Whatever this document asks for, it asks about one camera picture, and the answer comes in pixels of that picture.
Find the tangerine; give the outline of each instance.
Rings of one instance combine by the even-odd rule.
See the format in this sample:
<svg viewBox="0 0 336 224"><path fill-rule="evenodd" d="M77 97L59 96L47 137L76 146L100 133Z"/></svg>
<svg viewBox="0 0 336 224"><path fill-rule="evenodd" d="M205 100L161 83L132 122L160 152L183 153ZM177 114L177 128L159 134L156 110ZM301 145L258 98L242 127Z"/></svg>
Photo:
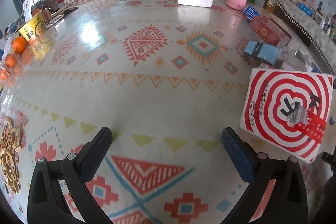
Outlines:
<svg viewBox="0 0 336 224"><path fill-rule="evenodd" d="M8 73L7 73L7 71L5 71L4 69L2 69L2 70L0 71L0 79L1 79L1 80L6 80L7 77L8 77Z"/></svg>
<svg viewBox="0 0 336 224"><path fill-rule="evenodd" d="M8 67L14 67L15 63L16 63L15 54L8 54L5 59L5 64Z"/></svg>
<svg viewBox="0 0 336 224"><path fill-rule="evenodd" d="M14 39L12 49L16 54L20 54L25 50L26 40L23 37L17 37Z"/></svg>

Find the red concentric circle pattern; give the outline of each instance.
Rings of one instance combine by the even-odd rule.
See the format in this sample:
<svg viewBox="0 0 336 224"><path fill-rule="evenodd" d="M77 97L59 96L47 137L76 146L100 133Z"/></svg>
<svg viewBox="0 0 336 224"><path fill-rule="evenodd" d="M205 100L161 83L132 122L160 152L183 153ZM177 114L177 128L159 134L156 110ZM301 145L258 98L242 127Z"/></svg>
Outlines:
<svg viewBox="0 0 336 224"><path fill-rule="evenodd" d="M325 127L330 111L333 77L307 72L252 70L240 128L290 152L305 162L318 153L324 129L314 133L288 124L288 115L300 105Z"/></svg>

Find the patterned tablecloth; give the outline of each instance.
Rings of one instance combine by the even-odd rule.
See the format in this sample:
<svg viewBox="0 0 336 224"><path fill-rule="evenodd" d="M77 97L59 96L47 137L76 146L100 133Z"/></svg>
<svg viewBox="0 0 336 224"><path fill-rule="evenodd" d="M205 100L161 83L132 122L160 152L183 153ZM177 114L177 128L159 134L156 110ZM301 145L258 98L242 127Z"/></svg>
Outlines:
<svg viewBox="0 0 336 224"><path fill-rule="evenodd" d="M336 45L325 31L305 12L289 0L269 0L268 5L278 5L313 42L333 75L336 75Z"/></svg>
<svg viewBox="0 0 336 224"><path fill-rule="evenodd" d="M96 0L48 34L48 54L34 60L18 90L2 96L3 114L16 124L29 119L18 153L21 190L7 194L0 183L24 223L37 159L78 152L101 127L111 128L113 143L86 185L114 223L220 223L247 187L221 145L225 127L257 152L289 156L237 129L254 65L242 52L260 37L225 0L211 8ZM328 172L300 165L314 208Z"/></svg>

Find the red and white box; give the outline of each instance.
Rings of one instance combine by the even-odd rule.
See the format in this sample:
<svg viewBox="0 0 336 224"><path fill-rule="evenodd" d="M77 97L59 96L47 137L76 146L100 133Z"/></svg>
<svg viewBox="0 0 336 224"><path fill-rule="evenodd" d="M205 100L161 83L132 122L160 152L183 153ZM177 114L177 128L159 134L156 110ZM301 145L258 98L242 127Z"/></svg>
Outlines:
<svg viewBox="0 0 336 224"><path fill-rule="evenodd" d="M330 111L333 77L254 68L239 128L312 163Z"/></svg>
<svg viewBox="0 0 336 224"><path fill-rule="evenodd" d="M250 27L267 44L277 46L280 41L289 43L291 37L272 19L263 16L254 16L250 22Z"/></svg>

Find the blue box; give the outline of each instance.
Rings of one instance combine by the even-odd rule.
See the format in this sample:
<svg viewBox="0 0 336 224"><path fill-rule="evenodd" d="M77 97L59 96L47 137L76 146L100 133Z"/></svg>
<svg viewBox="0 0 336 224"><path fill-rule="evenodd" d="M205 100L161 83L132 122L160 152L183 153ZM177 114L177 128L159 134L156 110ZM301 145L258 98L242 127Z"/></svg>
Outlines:
<svg viewBox="0 0 336 224"><path fill-rule="evenodd" d="M252 20L254 16L261 16L261 14L256 9L254 9L251 5L246 7L243 10L243 13L249 18L249 20Z"/></svg>
<svg viewBox="0 0 336 224"><path fill-rule="evenodd" d="M297 6L310 17L313 16L314 12L311 9L309 9L306 5L304 5L303 3L299 3Z"/></svg>
<svg viewBox="0 0 336 224"><path fill-rule="evenodd" d="M256 41L249 41L244 50L245 56L272 66L275 65L279 54L280 50L277 47Z"/></svg>

